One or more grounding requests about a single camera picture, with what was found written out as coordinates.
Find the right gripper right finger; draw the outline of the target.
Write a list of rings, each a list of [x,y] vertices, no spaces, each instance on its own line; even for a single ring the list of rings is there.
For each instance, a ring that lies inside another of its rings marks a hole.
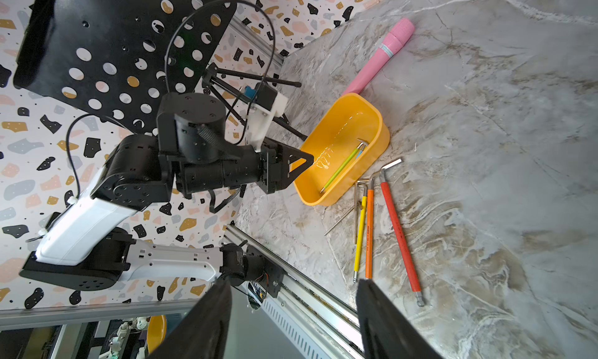
[[[366,358],[442,358],[373,280],[358,282],[356,304]]]

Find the blue hex key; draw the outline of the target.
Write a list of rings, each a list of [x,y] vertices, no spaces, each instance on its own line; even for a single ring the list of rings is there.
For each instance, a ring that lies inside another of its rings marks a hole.
[[[366,148],[367,148],[367,145],[366,145],[366,144],[361,144],[361,145],[359,145],[359,148],[358,148],[358,153],[356,154],[356,158],[357,158],[357,159],[358,159],[358,158],[361,156],[361,154],[364,152],[364,150],[365,150]]]

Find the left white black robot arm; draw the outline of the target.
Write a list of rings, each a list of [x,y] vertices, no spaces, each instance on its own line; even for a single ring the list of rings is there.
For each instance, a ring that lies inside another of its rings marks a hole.
[[[148,206],[169,203],[174,191],[190,199],[196,192],[255,183],[271,194],[313,164],[311,154],[270,138],[258,146],[227,142],[225,122],[225,106],[215,97],[163,96],[157,135],[133,134],[118,144],[83,196],[41,233],[20,276],[82,292],[138,279],[223,279],[238,286],[264,277],[265,260],[241,245],[154,245],[121,228]]]

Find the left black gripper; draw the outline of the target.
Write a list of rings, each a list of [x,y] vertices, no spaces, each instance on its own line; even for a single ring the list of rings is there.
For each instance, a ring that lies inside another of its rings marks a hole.
[[[267,195],[286,189],[314,163],[314,156],[266,137],[258,154],[257,185]]]

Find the green hex key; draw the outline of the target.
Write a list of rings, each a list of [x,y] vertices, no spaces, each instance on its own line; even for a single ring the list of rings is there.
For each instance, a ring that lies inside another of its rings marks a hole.
[[[351,154],[342,162],[342,164],[337,168],[337,170],[332,174],[332,176],[328,179],[328,181],[324,184],[324,186],[319,191],[321,194],[326,192],[326,190],[333,184],[333,182],[339,177],[339,175],[347,168],[347,166],[354,160],[356,160],[356,154],[358,153],[359,145],[366,144],[369,145],[369,142],[365,141],[364,139],[358,139],[359,144],[358,146],[351,152]]]

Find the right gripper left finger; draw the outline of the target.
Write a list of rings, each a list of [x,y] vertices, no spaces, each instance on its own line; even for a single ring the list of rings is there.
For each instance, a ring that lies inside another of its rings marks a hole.
[[[232,302],[230,283],[218,280],[149,359],[224,357]]]

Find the yellow hex key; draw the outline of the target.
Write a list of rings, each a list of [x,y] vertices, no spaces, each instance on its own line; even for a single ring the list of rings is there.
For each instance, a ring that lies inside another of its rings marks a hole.
[[[359,279],[360,267],[361,267],[361,253],[364,242],[364,231],[367,217],[367,200],[368,200],[368,183],[369,180],[361,179],[356,184],[356,197],[357,197],[357,226],[356,226],[356,252],[354,257],[354,274],[353,283],[356,284]]]

